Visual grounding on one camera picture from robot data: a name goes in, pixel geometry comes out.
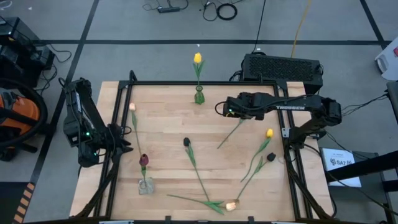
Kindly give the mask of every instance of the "white paper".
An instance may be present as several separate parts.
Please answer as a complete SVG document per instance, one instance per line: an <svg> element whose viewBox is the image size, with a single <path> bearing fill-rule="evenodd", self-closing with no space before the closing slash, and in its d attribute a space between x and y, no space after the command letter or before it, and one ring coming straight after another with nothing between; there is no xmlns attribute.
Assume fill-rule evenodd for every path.
<svg viewBox="0 0 398 224"><path fill-rule="evenodd" d="M323 161L325 162L326 170L333 170L350 164L354 164L354 155L350 152L339 150L339 149L327 149L323 148ZM359 177L353 177L346 180L341 180L342 183L350 187L361 187L361 181ZM330 182L329 186L344 186L343 184L334 181Z"/></svg>

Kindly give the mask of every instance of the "black metal frame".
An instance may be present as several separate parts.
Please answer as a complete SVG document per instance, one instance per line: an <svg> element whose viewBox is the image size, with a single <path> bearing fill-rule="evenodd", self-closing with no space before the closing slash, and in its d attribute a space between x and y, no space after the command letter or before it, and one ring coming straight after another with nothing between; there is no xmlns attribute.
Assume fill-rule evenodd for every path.
<svg viewBox="0 0 398 224"><path fill-rule="evenodd" d="M272 86L274 89L274 95L279 96L278 92L278 86L276 85L275 82L201 82L202 85L233 85L233 86L248 86L248 85L263 85L263 86ZM125 88L127 88L127 94L126 94L126 99L124 101L124 107L123 107L123 115L122 115L122 120L120 126L122 128L126 127L126 121L127 121L127 114L128 114L128 108L129 108L129 102L131 99L131 93L132 93L132 86L133 85L197 85L197 82L194 81L164 81L164 82L159 82L159 81L137 81L136 77L131 75L131 79L128 81L119 81L118 85L118 92L116 94L116 101L114 105L114 111L113 111L113 116L112 116L112 122L117 121L118 113L119 113L119 108L121 104L121 97L122 97L122 92ZM281 131L281 136L282 136L282 128L285 127L284 123L284 117L282 114L282 111L277 111L278 114L278 119L279 119L279 126L280 126L280 131ZM289 118L289 124L290 127L294 126L294 121L292 117L292 113L290 112L290 115L288 116ZM283 142L283 147L284 147L284 153L287 155L287 158L291 160L290 157L290 148L289 146L286 145L285 141L281 139ZM299 171L299 175L301 180L305 183L305 177L304 177L304 170L303 170L303 165L302 165L302 160L300 156L300 152L296 151L296 161L297 163L297 169ZM109 169L109 160L106 160L107 157L109 157L109 154L105 155L105 163L103 164L103 168L101 171L101 179L100 183L103 182L104 178L106 177L106 174L108 173ZM293 203L293 211L294 211L294 217L295 220L298 220L302 218L300 216L300 206L299 206L299 200L297 198L297 191L295 187L295 183L293 179L288 175L289 178L289 187L290 187L290 194L292 197L292 203ZM108 201L106 204L106 213L105 217L111 217L111 212L112 212L112 207L113 207L113 198L116 190L116 182L117 182L117 175L116 177L112 180L110 188L109 188L109 197ZM99 200L97 203L95 209L94 209L94 217L98 217L100 215L100 210L101 210L101 204L102 204L102 198ZM312 218L312 212L311 212L311 207L309 206L309 203L305 200L305 213L307 214L307 217ZM142 223L167 223L169 218L169 223L177 223L176 221L171 221L170 217L166 217L165 220L158 220L158 221L149 221L149 220L139 220L139 221L134 221L134 223L142 222ZM197 223L195 221L181 221L182 223ZM254 222L254 217L248 217L248 222L249 223L269 223L269 222ZM208 223L247 223L247 222L208 222Z"/></svg>

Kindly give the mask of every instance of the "red tulip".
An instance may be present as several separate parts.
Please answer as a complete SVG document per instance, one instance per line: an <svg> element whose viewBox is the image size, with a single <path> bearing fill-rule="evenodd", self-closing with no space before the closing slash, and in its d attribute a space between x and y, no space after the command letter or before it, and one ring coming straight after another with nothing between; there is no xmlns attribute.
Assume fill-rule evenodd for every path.
<svg viewBox="0 0 398 224"><path fill-rule="evenodd" d="M149 163L149 158L147 156L147 154L142 154L141 157L139 158L139 164L141 166L146 166Z"/></svg>

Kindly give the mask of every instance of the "concrete floor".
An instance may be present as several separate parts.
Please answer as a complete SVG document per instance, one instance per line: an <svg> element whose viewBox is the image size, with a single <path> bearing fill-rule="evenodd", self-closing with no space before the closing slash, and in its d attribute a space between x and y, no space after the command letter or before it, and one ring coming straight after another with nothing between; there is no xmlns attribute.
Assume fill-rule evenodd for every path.
<svg viewBox="0 0 398 224"><path fill-rule="evenodd" d="M262 1L237 3L238 15L232 21L207 22L202 18L200 1L190 0L181 12L159 14L145 11L141 6L153 1L100 0L88 35L82 36L93 3L97 0L18 0L0 11L3 17L20 17L41 39L45 40L253 40L256 38ZM159 0L166 5L166 0ZM398 36L398 1L367 0L369 9L384 40ZM183 6L185 1L172 0ZM261 40L293 40L300 22L305 0L268 0L259 35ZM214 16L209 9L207 17ZM359 0L314 0L301 28L299 40L377 40ZM58 76L74 74L91 81L93 99L98 99L101 82L125 80L133 69L139 80L194 80L191 61L200 51L206 58L202 80L227 80L240 67L244 54L252 44L54 44L59 50L77 50L76 67L72 59L59 64ZM267 55L289 57L292 46L258 45ZM336 99L342 106L364 103L380 96L386 89L384 80L374 64L381 51L379 45L298 45L297 58L321 61L325 68L321 95ZM58 54L60 58L67 55ZM44 98L52 119L60 85L56 80L45 91ZM25 222L67 218L77 182L77 149L71 149L62 132L66 111L62 110ZM328 128L348 149L385 154L398 143L398 125L387 100L377 101L344 117L343 122ZM39 148L43 138L34 140ZM319 141L321 147L338 148L329 139ZM21 152L12 162L0 163L0 181L29 181L39 153ZM386 172L386 178L397 178ZM390 194L398 210L398 195ZM353 206L337 201L337 217L357 222L378 222L384 212L373 204Z"/></svg>

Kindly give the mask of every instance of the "wooden table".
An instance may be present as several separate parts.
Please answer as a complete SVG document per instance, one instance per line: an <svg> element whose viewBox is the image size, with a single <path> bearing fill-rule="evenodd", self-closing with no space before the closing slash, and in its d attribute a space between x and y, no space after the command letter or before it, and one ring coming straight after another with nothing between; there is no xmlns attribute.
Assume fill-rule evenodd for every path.
<svg viewBox="0 0 398 224"><path fill-rule="evenodd" d="M105 122L111 122L118 82L103 82L97 102ZM288 83L289 95L304 94L302 83ZM224 118L214 111L214 106L227 96L240 92L265 92L273 95L268 86L204 86L206 102L193 102L194 86L137 85L133 86L132 101L137 106L138 135L143 153L149 156L147 177L152 177L155 192L152 195L138 194L141 179L139 152L134 132L125 136L135 148L122 156L118 182L114 195L111 218L128 220L234 220L247 221L253 216L256 221L294 221L294 213L279 120L276 111L265 114L263 121L245 121L220 149L217 146L237 125L238 119ZM306 111L293 112L296 126L310 119ZM132 127L131 116L127 125ZM267 163L254 176L240 198L238 209L220 215L196 202L166 196L181 195L205 201L192 164L184 151L183 138L189 137L195 151L197 167L211 200L231 200L238 196L244 182L242 177L249 168L250 160L265 138L266 130L272 128L274 137L261 155L273 152L274 162ZM317 148L317 142L307 139L307 144ZM302 161L307 186L317 202L328 213L333 209L323 171L322 161L309 149L302 149ZM260 156L256 157L254 166ZM77 183L70 215L78 213L98 187L101 165L82 169ZM302 197L300 212L304 216ZM101 214L105 213L108 191L104 193Z"/></svg>

